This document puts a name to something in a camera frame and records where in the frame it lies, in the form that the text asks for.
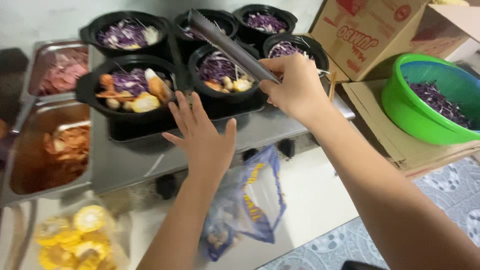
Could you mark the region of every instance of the stainless steel counter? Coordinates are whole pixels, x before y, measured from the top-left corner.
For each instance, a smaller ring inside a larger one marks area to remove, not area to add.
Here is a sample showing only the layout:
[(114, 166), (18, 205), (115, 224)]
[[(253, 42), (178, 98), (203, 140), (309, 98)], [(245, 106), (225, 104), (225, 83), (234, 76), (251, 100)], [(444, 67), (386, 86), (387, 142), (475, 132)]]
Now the stainless steel counter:
[[(104, 61), (104, 57), (92, 46), (89, 53), (89, 67), (92, 70)], [(345, 118), (350, 120), (355, 117), (340, 97), (335, 98), (334, 105)], [(92, 121), (90, 155), (93, 155), (94, 160), (91, 182), (96, 193), (126, 187), (187, 167), (183, 152), (161, 135), (128, 143), (116, 143), (108, 138), (107, 119), (92, 108), (90, 117)], [(270, 105), (261, 111), (236, 119), (237, 152), (307, 132), (298, 121)], [(219, 132), (223, 132), (225, 124), (226, 121), (215, 123)]]

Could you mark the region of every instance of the metal tongs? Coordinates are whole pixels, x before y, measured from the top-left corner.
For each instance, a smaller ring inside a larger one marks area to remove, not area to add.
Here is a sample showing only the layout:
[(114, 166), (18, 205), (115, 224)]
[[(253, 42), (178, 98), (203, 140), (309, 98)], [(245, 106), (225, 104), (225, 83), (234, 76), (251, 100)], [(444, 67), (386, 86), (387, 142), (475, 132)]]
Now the metal tongs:
[(219, 51), (224, 53), (235, 65), (239, 66), (250, 77), (260, 82), (271, 80), (280, 84), (280, 80), (252, 55), (223, 34), (217, 25), (210, 22), (196, 9), (190, 9), (188, 22), (192, 28), (200, 32), (207, 41)]

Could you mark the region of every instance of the purple cabbage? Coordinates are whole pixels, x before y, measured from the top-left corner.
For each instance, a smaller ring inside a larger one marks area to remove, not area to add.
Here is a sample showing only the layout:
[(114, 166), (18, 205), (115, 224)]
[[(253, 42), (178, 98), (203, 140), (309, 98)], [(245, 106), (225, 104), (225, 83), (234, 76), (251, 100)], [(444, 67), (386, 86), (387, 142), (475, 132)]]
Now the purple cabbage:
[(438, 92), (435, 81), (432, 83), (423, 82), (421, 84), (410, 83), (407, 81), (407, 84), (421, 100), (430, 106), (430, 108), (458, 125), (468, 129), (473, 128), (472, 120), (469, 120), (462, 114), (458, 105), (449, 102), (444, 95)]
[(126, 49), (132, 45), (147, 46), (145, 35), (142, 32), (145, 26), (134, 20), (123, 19), (111, 25), (106, 32), (100, 32), (97, 40), (100, 44), (114, 49)]
[(205, 57), (198, 68), (198, 75), (202, 81), (213, 79), (222, 84), (225, 76), (236, 78), (235, 65), (222, 52), (216, 51)]
[(289, 41), (280, 41), (270, 49), (270, 52), (268, 52), (268, 58), (277, 58), (280, 56), (291, 55), (295, 52), (299, 52), (301, 54), (305, 53), (303, 50), (297, 48)]
[(145, 79), (145, 70), (134, 68), (130, 72), (116, 71), (112, 73), (113, 85), (118, 92), (128, 91), (135, 97), (144, 91), (148, 91), (147, 79)]
[(248, 26), (257, 30), (276, 34), (280, 33), (281, 30), (285, 31), (287, 29), (287, 24), (268, 13), (262, 15), (257, 12), (257, 14), (249, 14), (248, 16)]
[(183, 31), (183, 34), (186, 37), (193, 38), (193, 39), (199, 39), (199, 40), (206, 40), (206, 38), (200, 34), (197, 30), (187, 26), (186, 28), (181, 28), (180, 29)]

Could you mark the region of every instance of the person's left hand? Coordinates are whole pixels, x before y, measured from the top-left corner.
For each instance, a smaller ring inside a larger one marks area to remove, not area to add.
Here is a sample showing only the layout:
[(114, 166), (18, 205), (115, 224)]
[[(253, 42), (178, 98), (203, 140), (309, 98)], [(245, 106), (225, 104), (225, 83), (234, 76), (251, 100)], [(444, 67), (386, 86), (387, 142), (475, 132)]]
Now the person's left hand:
[(173, 102), (168, 106), (185, 138), (181, 139), (170, 133), (162, 133), (163, 137), (185, 151), (189, 174), (221, 179), (229, 168), (235, 152), (237, 121), (234, 118), (230, 119), (225, 128), (225, 135), (219, 135), (208, 119), (197, 93), (192, 93), (192, 109), (181, 92), (177, 91), (175, 95), (179, 108)]

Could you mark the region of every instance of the hand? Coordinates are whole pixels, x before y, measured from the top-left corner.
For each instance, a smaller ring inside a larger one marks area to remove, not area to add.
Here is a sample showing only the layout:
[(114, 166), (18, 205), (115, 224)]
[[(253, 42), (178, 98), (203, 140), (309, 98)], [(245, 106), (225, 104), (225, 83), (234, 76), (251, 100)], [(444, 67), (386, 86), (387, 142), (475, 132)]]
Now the hand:
[(275, 73), (283, 73), (282, 84), (263, 80), (260, 88), (268, 94), (268, 102), (288, 116), (307, 126), (319, 109), (331, 106), (313, 60), (296, 52), (288, 56), (261, 59), (260, 63)]
[(192, 93), (192, 109), (181, 92), (177, 91), (175, 95), (180, 108), (173, 102), (170, 102), (168, 107), (185, 138), (181, 139), (170, 133), (162, 133), (162, 136), (185, 151), (189, 174), (209, 179), (218, 177), (218, 180), (221, 180), (235, 152), (237, 121), (230, 119), (225, 135), (219, 135), (208, 119), (197, 93)]

